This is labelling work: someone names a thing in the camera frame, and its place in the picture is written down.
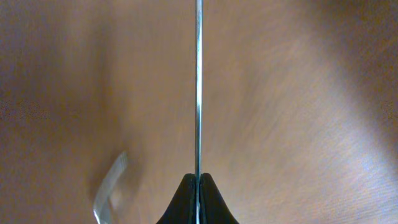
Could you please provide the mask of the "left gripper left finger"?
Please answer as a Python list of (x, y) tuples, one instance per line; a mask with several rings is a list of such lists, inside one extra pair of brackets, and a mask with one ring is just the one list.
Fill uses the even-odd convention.
[(196, 179), (185, 174), (157, 224), (196, 224)]

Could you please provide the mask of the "steel fork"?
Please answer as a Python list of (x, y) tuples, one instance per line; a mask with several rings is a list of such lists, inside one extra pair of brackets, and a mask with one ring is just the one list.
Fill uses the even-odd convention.
[(201, 126), (203, 86), (203, 1), (195, 1), (195, 223), (200, 224)]
[(115, 159), (97, 190), (93, 203), (93, 214), (97, 224), (111, 224), (111, 208), (109, 198), (114, 186), (128, 165), (127, 152), (123, 151)]

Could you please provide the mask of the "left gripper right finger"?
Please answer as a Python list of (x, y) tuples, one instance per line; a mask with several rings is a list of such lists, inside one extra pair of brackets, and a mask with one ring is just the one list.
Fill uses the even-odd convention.
[(201, 224), (239, 224), (209, 173), (200, 177), (199, 195)]

